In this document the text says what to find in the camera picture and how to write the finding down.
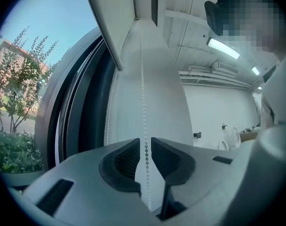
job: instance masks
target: tree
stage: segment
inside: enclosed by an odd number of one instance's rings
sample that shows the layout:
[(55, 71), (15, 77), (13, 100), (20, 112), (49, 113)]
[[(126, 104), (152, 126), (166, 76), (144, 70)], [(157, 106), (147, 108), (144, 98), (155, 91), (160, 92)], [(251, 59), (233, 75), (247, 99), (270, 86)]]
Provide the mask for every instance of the tree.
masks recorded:
[[(11, 117), (11, 134), (16, 133), (16, 128), (23, 120), (26, 120), (30, 110), (37, 109), (40, 100), (39, 90), (45, 84), (42, 63), (57, 44), (57, 41), (54, 42), (44, 52), (48, 36), (44, 37), (38, 44), (38, 37), (36, 37), (31, 50), (27, 54), (23, 54), (24, 60), (21, 63), (21, 48), (25, 45), (24, 36), (28, 28), (23, 29), (12, 46), (4, 51), (3, 62), (0, 66), (0, 108), (5, 107)], [(8, 103), (2, 101), (4, 95), (8, 97)]]

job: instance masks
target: ceiling light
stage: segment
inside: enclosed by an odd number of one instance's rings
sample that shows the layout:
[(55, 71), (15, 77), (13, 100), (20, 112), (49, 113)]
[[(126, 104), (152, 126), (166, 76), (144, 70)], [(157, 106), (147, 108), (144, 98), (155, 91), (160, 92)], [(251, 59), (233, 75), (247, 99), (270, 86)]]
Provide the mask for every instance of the ceiling light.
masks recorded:
[(219, 50), (219, 51), (221, 51), (227, 55), (230, 55), (234, 59), (238, 59), (240, 56), (240, 54), (238, 52), (236, 52), (235, 50), (233, 50), (229, 46), (227, 46), (227, 45), (221, 43), (220, 41), (217, 41), (211, 37), (208, 39), (207, 45), (209, 47), (217, 49), (217, 50)]
[(252, 71), (253, 71), (256, 75), (259, 75), (259, 74), (260, 74), (259, 70), (257, 70), (256, 67), (254, 67), (254, 68), (252, 69)]

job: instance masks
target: black slot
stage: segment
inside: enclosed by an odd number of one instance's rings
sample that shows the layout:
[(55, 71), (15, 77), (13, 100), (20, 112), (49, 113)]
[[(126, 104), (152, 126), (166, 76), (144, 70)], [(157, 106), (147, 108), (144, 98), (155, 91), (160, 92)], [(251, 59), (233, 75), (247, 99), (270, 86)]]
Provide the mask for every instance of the black slot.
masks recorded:
[(60, 179), (38, 203), (37, 207), (52, 216), (73, 184), (71, 181)]
[(212, 159), (213, 161), (218, 161), (218, 162), (221, 162), (221, 163), (224, 163), (224, 164), (228, 164), (230, 165), (233, 161), (233, 159), (230, 159), (230, 158), (225, 158), (225, 157), (222, 157), (222, 156), (216, 156)]

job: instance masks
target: green shrub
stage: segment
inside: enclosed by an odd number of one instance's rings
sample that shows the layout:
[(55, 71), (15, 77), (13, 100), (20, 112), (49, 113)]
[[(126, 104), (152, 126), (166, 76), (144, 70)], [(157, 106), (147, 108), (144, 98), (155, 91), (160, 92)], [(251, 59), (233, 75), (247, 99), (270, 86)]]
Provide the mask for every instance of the green shrub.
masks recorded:
[(0, 131), (0, 171), (22, 173), (42, 169), (42, 157), (40, 151), (34, 149), (31, 134), (11, 135)]

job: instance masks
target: sky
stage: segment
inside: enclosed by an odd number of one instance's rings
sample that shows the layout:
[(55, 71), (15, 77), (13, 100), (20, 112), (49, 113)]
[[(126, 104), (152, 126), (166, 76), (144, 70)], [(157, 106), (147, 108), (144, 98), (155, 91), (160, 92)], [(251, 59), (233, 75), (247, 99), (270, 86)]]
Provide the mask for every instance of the sky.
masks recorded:
[(4, 39), (13, 42), (28, 28), (25, 50), (29, 50), (36, 36), (40, 41), (49, 36), (47, 50), (55, 41), (57, 46), (45, 63), (56, 63), (85, 34), (97, 27), (88, 0), (20, 0), (8, 15), (0, 31)]

